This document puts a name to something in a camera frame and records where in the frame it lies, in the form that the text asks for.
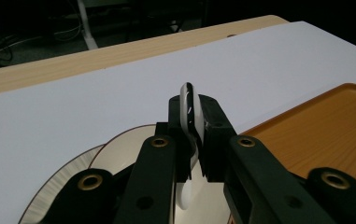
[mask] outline screw hole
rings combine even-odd
[[[164,138],[155,138],[151,141],[151,145],[154,147],[165,147],[168,145],[168,140]]]
[[[255,143],[253,140],[243,137],[238,140],[238,144],[242,147],[254,147]]]
[[[81,190],[92,190],[98,188],[103,181],[101,175],[85,175],[78,182],[78,188]]]
[[[324,172],[321,175],[321,179],[327,185],[329,185],[333,188],[336,188],[336,189],[348,189],[349,188],[348,180],[338,174],[334,174],[331,172]]]

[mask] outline orange tray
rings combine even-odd
[[[291,172],[332,167],[356,178],[356,84],[343,84],[246,132]]]

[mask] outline wooden table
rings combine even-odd
[[[0,92],[187,49],[229,35],[243,34],[286,22],[277,16],[264,16],[4,67],[0,68]]]

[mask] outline white table surface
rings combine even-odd
[[[81,152],[135,126],[167,121],[168,100],[187,81],[216,98],[242,133],[356,83],[356,47],[291,22],[0,93],[0,223],[17,223],[43,183]]]

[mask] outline black metal part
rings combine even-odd
[[[235,136],[230,146],[230,175],[239,181],[226,179],[224,191],[237,223],[335,223],[258,139]],[[234,189],[249,201],[237,203]],[[248,207],[249,217],[248,211],[238,210]]]
[[[106,170],[84,170],[64,185],[40,223],[110,223],[118,207],[117,185]]]
[[[336,169],[318,168],[309,173],[306,187],[337,223],[356,223],[355,178]]]
[[[190,160],[192,145],[180,125],[180,99],[175,96],[169,100],[167,134],[174,138],[177,145],[177,182],[184,183],[192,177]]]
[[[227,159],[226,144],[236,132],[224,114],[218,101],[199,95],[205,119],[204,146],[199,147],[199,161],[203,175],[208,182],[223,182]],[[191,144],[180,125],[179,96],[169,100],[168,135],[177,142],[178,182],[185,182],[191,176],[190,158],[193,154]]]
[[[204,147],[199,152],[201,169],[207,182],[224,182],[228,142],[236,132],[218,101],[205,95],[200,100],[206,121]]]
[[[174,222],[175,154],[175,141],[167,135],[143,143],[113,223]]]

